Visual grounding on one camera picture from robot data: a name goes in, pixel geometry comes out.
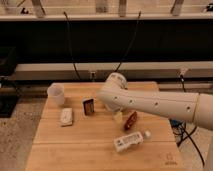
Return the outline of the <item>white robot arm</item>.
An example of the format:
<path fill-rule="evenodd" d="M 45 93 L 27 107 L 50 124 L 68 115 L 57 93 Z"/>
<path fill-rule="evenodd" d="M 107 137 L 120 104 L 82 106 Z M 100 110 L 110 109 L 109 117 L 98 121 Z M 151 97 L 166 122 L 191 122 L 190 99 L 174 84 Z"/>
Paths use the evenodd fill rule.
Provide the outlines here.
<path fill-rule="evenodd" d="M 111 73 L 97 94 L 111 111 L 129 108 L 213 131 L 213 95 L 189 92 L 127 90 L 127 80 Z"/>

